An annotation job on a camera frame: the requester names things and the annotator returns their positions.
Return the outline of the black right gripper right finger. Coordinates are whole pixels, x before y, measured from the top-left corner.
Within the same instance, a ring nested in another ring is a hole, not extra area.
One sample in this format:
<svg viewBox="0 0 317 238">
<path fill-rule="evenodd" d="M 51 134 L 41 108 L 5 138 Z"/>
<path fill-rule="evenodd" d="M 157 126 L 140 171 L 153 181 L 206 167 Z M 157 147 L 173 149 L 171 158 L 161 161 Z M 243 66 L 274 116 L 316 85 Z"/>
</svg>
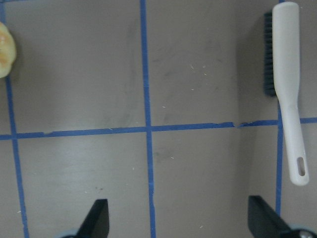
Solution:
<svg viewBox="0 0 317 238">
<path fill-rule="evenodd" d="M 254 238 L 297 237 L 297 230 L 291 229 L 259 195 L 248 198 L 248 228 Z"/>
</svg>

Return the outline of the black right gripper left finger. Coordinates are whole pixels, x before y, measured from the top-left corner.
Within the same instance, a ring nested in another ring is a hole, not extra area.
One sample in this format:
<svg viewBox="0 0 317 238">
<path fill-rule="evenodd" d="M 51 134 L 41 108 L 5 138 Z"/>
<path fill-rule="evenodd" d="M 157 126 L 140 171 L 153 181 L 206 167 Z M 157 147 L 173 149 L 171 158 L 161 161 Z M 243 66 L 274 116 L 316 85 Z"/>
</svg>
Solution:
<svg viewBox="0 0 317 238">
<path fill-rule="evenodd" d="M 107 238 L 109 234 L 109 210 L 107 199 L 97 199 L 82 225 L 78 238 Z"/>
</svg>

